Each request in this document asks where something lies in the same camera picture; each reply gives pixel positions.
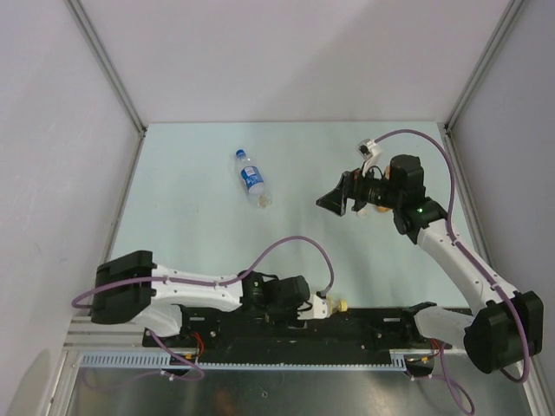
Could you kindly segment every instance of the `plastic bottle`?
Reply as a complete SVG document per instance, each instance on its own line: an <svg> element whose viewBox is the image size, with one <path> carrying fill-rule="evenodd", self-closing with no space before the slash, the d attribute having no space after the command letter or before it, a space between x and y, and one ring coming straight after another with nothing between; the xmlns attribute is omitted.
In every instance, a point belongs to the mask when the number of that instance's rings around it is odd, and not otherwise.
<svg viewBox="0 0 555 416"><path fill-rule="evenodd" d="M249 201L255 206L265 208L271 204L271 197L266 189L262 175L260 175L260 171L255 166L254 161L247 158L243 149L237 150L235 156L235 169L245 183Z"/></svg>

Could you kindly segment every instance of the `clear plastic bottle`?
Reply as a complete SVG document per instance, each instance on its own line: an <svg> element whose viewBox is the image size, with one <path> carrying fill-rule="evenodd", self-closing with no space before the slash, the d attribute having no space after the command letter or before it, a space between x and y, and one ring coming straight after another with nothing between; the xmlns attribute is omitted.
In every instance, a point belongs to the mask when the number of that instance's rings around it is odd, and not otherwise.
<svg viewBox="0 0 555 416"><path fill-rule="evenodd" d="M249 201L251 201L251 204L253 205L265 208L271 204L271 197L270 193L266 189L262 175L260 175L260 171L254 164L254 161L247 158L243 149L237 150L235 152L235 156L235 169L237 170L239 177L245 183Z"/></svg>

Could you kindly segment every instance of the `white table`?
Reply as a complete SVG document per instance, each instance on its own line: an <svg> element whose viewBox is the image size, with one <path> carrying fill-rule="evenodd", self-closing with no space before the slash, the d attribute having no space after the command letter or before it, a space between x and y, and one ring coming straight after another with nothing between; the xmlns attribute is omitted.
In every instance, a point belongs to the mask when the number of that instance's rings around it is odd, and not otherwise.
<svg viewBox="0 0 555 416"><path fill-rule="evenodd" d="M318 122L154 124L141 150L112 258L151 250L167 267L207 275L246 269L271 243L290 235L317 240L336 271L332 296L354 307L467 303L437 264L407 237L392 214L371 209L360 219L318 208L343 171L362 163L356 144L398 128L413 128L441 143L432 122ZM234 171L234 153L256 158L273 204L249 205ZM425 140L399 135L383 141L383 169L399 153L419 156L428 196L447 208L447 167ZM471 240L459 200L454 223ZM319 252L305 242L275 249L258 271L302 274L313 289L329 279Z"/></svg>

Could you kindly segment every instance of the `blue label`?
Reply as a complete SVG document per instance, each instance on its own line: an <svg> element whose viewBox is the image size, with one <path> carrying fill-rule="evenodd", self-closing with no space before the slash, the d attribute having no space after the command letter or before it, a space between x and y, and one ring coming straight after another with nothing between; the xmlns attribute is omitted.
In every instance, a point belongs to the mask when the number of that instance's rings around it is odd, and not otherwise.
<svg viewBox="0 0 555 416"><path fill-rule="evenodd" d="M246 189L251 189L252 186L264 183L260 172L256 166L247 166L241 171L241 178L245 180Z"/></svg>

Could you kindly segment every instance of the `white wall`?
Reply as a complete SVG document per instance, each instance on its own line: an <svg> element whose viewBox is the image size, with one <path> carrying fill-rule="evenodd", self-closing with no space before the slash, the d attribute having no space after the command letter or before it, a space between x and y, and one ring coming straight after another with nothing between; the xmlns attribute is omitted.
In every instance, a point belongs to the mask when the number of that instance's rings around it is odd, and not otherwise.
<svg viewBox="0 0 555 416"><path fill-rule="evenodd" d="M27 416L93 284L137 134L62 0L0 3L0 414Z"/></svg>
<svg viewBox="0 0 555 416"><path fill-rule="evenodd" d="M147 123L444 121L509 0L83 0Z"/></svg>
<svg viewBox="0 0 555 416"><path fill-rule="evenodd" d="M555 3L529 3L454 129L499 272L544 301L555 388Z"/></svg>

